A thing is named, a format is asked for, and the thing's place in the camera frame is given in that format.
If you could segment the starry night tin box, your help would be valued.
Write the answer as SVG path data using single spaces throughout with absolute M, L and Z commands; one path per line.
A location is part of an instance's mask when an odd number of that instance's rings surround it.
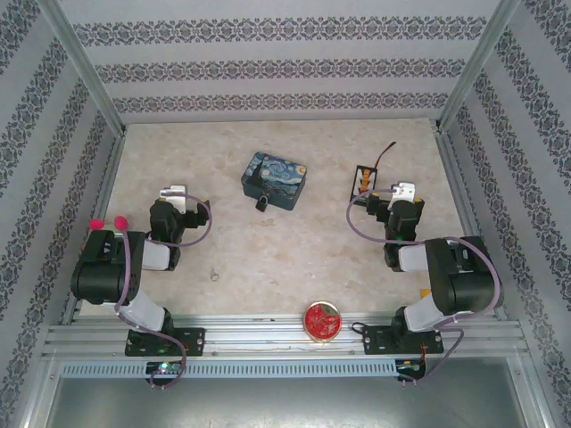
M 304 188 L 306 175 L 307 167 L 302 164 L 256 152 L 241 177 L 241 183 L 244 195 L 256 202 L 266 193 L 269 205 L 293 210 Z

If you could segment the black board with orange connectors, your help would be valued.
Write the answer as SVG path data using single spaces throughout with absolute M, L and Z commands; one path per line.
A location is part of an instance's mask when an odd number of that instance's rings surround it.
M 365 207 L 367 205 L 367 196 L 362 196 L 363 193 L 369 192 L 375 188 L 377 183 L 377 169 L 357 165 L 354 173 L 350 201 L 355 205 Z

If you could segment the plush toy with pink spikes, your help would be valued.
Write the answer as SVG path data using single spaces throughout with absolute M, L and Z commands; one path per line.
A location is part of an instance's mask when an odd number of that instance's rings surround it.
M 91 231 L 107 230 L 120 235 L 123 231 L 128 230 L 128 221 L 123 216 L 117 216 L 112 222 L 106 222 L 100 218 L 92 218 L 89 221 L 89 229 Z

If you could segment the round red tin lid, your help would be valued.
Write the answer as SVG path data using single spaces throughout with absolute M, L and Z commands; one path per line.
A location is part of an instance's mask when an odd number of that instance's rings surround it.
M 330 302 L 311 303 L 302 317 L 305 333 L 315 342 L 331 342 L 341 331 L 342 315 Z

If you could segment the controller board with green light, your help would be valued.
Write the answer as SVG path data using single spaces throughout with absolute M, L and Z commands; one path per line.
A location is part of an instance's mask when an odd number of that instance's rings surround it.
M 180 361 L 161 361 L 148 362 L 145 368 L 145 374 L 150 375 L 169 375 L 175 376 L 181 371 Z

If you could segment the grey metal tray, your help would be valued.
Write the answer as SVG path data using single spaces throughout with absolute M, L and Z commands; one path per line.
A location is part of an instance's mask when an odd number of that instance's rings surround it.
M 153 391 L 109 364 L 51 362 L 24 428 L 554 428 L 522 358 L 455 358 L 391 377 L 191 378 Z

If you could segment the aluminium side rail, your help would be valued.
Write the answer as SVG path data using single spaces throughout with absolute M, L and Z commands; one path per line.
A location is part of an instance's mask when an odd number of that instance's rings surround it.
M 115 138 L 112 150 L 109 152 L 106 167 L 104 169 L 104 175 L 102 176 L 101 182 L 97 188 L 95 205 L 90 211 L 87 220 L 91 220 L 92 218 L 104 219 L 105 217 L 126 137 L 127 130 L 124 129 L 122 135 Z M 76 307 L 78 305 L 77 301 L 78 300 L 73 296 L 71 290 L 68 289 L 61 318 L 58 322 L 59 325 L 68 325 L 73 321 Z
M 443 162 L 443 168 L 464 235 L 482 235 L 478 219 L 473 210 L 469 191 L 465 186 L 462 171 L 457 163 L 449 138 L 446 134 L 436 129 L 434 139 Z

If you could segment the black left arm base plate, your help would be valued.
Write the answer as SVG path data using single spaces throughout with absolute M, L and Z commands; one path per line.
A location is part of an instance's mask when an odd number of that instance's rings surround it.
M 176 328 L 173 337 L 181 342 L 188 357 L 201 357 L 205 344 L 203 328 Z M 129 330 L 124 353 L 127 357 L 181 357 L 179 346 L 156 334 Z

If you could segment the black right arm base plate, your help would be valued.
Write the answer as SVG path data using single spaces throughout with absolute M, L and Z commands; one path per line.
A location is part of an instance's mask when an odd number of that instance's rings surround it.
M 391 326 L 370 325 L 363 329 L 366 355 L 442 354 L 442 336 L 435 331 L 398 333 Z

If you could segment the aluminium mounting rail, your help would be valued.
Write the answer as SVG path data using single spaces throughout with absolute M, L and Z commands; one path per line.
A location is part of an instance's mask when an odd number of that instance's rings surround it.
M 362 339 L 351 326 L 387 325 L 388 312 L 344 313 L 340 333 L 327 343 L 305 333 L 301 315 L 182 316 L 182 327 L 205 330 L 206 359 L 332 359 L 365 357 Z M 518 321 L 483 316 L 460 320 L 465 336 L 456 358 L 506 358 L 526 355 L 529 347 Z M 41 350 L 43 358 L 60 360 L 123 359 L 128 328 L 111 316 L 77 316 L 68 325 L 52 325 Z

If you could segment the aluminium frame post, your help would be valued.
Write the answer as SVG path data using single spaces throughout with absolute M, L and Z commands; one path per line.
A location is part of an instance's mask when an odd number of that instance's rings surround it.
M 437 132 L 442 133 L 455 118 L 457 111 L 468 96 L 470 88 L 476 81 L 476 78 L 491 55 L 495 44 L 508 25 L 514 12 L 521 4 L 521 1 L 522 0 L 499 0 L 482 36 L 476 44 L 475 50 L 460 74 L 457 84 L 451 91 L 439 119 L 434 122 L 434 129 Z
M 115 136 L 126 126 L 58 0 L 35 0 Z

